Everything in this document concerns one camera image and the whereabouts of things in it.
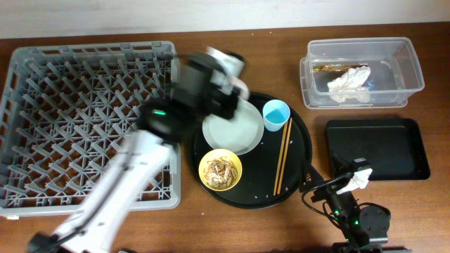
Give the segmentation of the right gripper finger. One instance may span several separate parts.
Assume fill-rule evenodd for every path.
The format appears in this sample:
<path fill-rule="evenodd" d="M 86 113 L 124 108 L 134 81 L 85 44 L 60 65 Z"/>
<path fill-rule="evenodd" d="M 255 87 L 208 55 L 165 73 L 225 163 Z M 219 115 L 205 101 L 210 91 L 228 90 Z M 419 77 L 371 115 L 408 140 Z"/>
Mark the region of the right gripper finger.
<path fill-rule="evenodd" d="M 303 160 L 300 172 L 299 191 L 304 193 L 315 186 L 319 186 L 322 182 L 323 177 L 311 165 L 311 162 Z"/>
<path fill-rule="evenodd" d="M 352 163 L 349 160 L 334 152 L 330 154 L 330 168 L 334 178 L 354 171 Z"/>

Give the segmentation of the grey round plate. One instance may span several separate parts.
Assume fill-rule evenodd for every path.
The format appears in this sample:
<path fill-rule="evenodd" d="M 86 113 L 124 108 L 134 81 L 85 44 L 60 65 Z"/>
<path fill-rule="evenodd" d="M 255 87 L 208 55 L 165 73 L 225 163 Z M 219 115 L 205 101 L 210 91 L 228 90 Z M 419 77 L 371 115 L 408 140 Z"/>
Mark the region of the grey round plate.
<path fill-rule="evenodd" d="M 213 149 L 226 149 L 236 155 L 243 155 L 261 141 L 263 118 L 253 104 L 239 100 L 232 119 L 209 115 L 202 123 L 202 133 Z"/>

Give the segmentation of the light blue plastic cup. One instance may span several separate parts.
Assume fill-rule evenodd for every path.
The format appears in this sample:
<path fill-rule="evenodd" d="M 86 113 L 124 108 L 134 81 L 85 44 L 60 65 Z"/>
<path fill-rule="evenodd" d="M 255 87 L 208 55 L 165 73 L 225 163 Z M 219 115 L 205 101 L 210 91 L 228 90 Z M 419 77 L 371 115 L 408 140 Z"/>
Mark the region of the light blue plastic cup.
<path fill-rule="evenodd" d="M 264 127 L 268 131 L 278 131 L 290 118 L 289 106 L 281 100 L 270 100 L 262 110 Z"/>

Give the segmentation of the pink plastic cup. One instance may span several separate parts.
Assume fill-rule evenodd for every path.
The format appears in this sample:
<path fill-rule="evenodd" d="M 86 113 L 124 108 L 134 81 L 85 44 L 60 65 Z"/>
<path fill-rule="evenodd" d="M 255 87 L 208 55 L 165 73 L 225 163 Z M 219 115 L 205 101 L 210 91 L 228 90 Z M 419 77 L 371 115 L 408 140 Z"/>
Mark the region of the pink plastic cup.
<path fill-rule="evenodd" d="M 239 90 L 238 97 L 241 100 L 248 100 L 250 97 L 250 90 L 247 86 L 247 84 L 242 81 L 241 79 L 231 76 L 229 77 L 230 83 Z"/>

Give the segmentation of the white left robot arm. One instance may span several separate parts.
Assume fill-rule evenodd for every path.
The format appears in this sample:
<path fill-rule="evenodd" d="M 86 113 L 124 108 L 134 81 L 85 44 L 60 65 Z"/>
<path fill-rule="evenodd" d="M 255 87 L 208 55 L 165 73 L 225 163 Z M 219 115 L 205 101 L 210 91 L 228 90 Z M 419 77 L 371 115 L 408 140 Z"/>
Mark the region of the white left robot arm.
<path fill-rule="evenodd" d="M 35 234 L 28 252 L 109 252 L 139 191 L 168 163 L 175 147 L 207 116 L 231 119 L 239 100 L 249 98 L 239 78 L 244 57 L 208 48 L 184 58 L 170 97 L 140 106 L 137 129 L 123 141 L 103 178 L 52 235 Z"/>

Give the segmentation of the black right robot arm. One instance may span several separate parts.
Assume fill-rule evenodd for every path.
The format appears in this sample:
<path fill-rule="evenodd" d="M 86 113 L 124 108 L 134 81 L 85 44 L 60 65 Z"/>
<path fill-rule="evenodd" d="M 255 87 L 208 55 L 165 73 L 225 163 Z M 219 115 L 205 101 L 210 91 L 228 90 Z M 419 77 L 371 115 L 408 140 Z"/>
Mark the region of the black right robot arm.
<path fill-rule="evenodd" d="M 326 217 L 344 234 L 346 243 L 334 245 L 333 252 L 360 252 L 365 244 L 363 237 L 356 231 L 360 209 L 352 191 L 367 186 L 372 168 L 364 158 L 349 162 L 334 154 L 332 160 L 342 173 L 328 181 L 323 179 L 311 162 L 303 162 L 299 186 L 301 199 L 307 208 Z"/>

